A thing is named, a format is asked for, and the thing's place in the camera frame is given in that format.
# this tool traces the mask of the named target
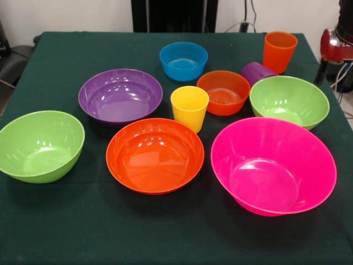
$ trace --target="cable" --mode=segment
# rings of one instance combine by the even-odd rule
[[[227,32],[230,31],[232,28],[234,28],[235,26],[237,26],[237,25],[239,25],[239,24],[242,24],[242,23],[248,23],[249,25],[253,26],[254,32],[256,33],[256,28],[255,28],[254,24],[251,23],[251,22],[248,22],[248,21],[240,21],[240,22],[238,22],[238,23],[235,23],[235,24],[232,25],[230,28],[228,28],[224,33],[227,33]]]
[[[343,113],[349,116],[347,119],[353,119],[353,114],[345,111],[343,111]]]
[[[3,83],[4,85],[6,85],[6,86],[8,86],[8,87],[10,87],[10,88],[13,88],[13,89],[15,89],[15,88],[16,88],[16,87],[15,87],[15,86],[13,86],[12,84],[10,84],[10,83],[8,83],[8,82],[6,82],[6,81],[2,80],[2,79],[0,79],[0,83]]]
[[[254,2],[253,2],[253,0],[250,0],[250,2],[251,2],[251,4],[252,4],[252,9],[253,9],[253,12],[254,12],[254,14],[255,14],[255,17],[254,17],[254,26],[255,26],[255,23],[256,23],[256,18],[257,18],[257,14],[256,14],[256,11],[255,11],[255,8],[254,8]]]
[[[350,63],[344,63],[344,64],[342,65],[341,69],[339,70],[339,72],[338,72],[338,74],[337,74],[336,82],[331,85],[331,87],[335,87],[334,91],[337,91],[337,85],[338,85],[338,83],[347,75],[347,73],[349,72],[349,70],[350,70],[350,68],[351,68],[352,66],[353,66],[353,63],[352,63],[352,62],[350,62]],[[341,87],[341,88],[340,88],[340,91],[339,91],[339,94],[338,94],[338,97],[337,97],[337,101],[338,101],[339,104],[341,104],[342,98],[343,98],[343,92],[342,92],[342,87]],[[351,114],[351,113],[349,113],[349,112],[346,112],[346,111],[344,111],[344,110],[343,110],[343,113],[344,113],[345,115],[348,115],[348,117],[345,116],[346,119],[353,119],[353,114]]]
[[[244,0],[244,5],[245,5],[244,21],[247,21],[247,18],[248,18],[248,1],[247,0]]]
[[[351,63],[349,63],[349,65],[348,65],[348,63],[344,63],[344,64],[342,65],[340,71],[339,71],[338,74],[337,74],[337,77],[340,76],[340,74],[341,74],[341,72],[343,71],[343,69],[345,69],[346,67],[348,67],[348,68],[346,68],[346,72],[345,72],[341,77],[336,78],[336,81],[331,85],[331,88],[335,87],[335,91],[337,91],[337,85],[338,85],[338,83],[346,76],[346,74],[348,73],[348,70],[349,70],[352,66],[353,66],[353,64],[351,64]]]

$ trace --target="table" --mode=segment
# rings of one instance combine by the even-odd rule
[[[318,64],[305,37],[285,74],[313,81]],[[261,61],[264,34],[43,33],[0,128],[23,114],[53,109],[76,116],[86,139],[75,167],[51,184],[26,184],[1,173],[0,261],[31,264],[352,264],[353,133],[331,89],[328,117],[312,130],[338,167],[331,197],[306,213],[265,218],[239,206],[221,187],[210,164],[215,136],[227,124],[253,116],[250,103],[236,115],[207,113],[199,136],[205,147],[200,173],[162,196],[138,194],[110,175],[105,151],[117,129],[90,119],[77,95],[91,76],[136,68],[164,90],[152,115],[172,118],[174,82],[159,63],[160,49],[193,41],[209,53],[205,71],[240,72]]]

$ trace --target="tabletop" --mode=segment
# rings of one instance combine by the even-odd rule
[[[353,133],[328,84],[328,117],[311,132],[338,167],[334,192],[306,213],[266,218],[241,206],[218,183],[210,163],[216,135],[253,116],[249,101],[227,117],[206,113],[199,133],[205,161],[185,187],[160,196],[133,192],[109,173],[105,152],[118,129],[89,118],[79,107],[82,84],[99,72],[135,68],[161,83],[164,97],[152,117],[172,118],[175,82],[159,51],[192,41],[209,54],[205,72],[240,73],[261,62],[264,34],[43,33],[11,98],[0,128],[38,110],[77,117],[86,139],[73,169],[50,184],[27,184],[0,173],[0,262],[23,264],[352,264]],[[313,82],[318,64],[302,34],[285,75]]]

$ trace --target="orange bowl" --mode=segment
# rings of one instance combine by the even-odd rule
[[[210,97],[207,111],[220,116],[237,113],[250,94],[249,82],[230,71],[212,71],[200,77],[197,86]]]
[[[106,164],[118,182],[152,195],[186,185],[204,158],[204,146],[191,129],[162,118],[129,124],[114,135],[106,150]]]

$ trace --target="white wall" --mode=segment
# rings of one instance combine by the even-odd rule
[[[253,1],[258,32],[304,33],[317,58],[323,30],[338,21],[339,0]],[[217,32],[243,18],[243,0],[219,0]],[[253,18],[248,0],[248,20]],[[130,0],[0,0],[0,20],[11,46],[32,45],[46,30],[133,31]]]
[[[325,28],[338,22],[339,0],[253,0],[257,32],[282,30],[304,33],[315,56],[320,57],[320,39]],[[218,0],[216,31],[224,32],[244,19],[244,0]],[[248,21],[254,14],[248,0]],[[230,32],[239,31],[239,26]]]
[[[43,31],[133,31],[130,0],[0,0],[10,46]]]

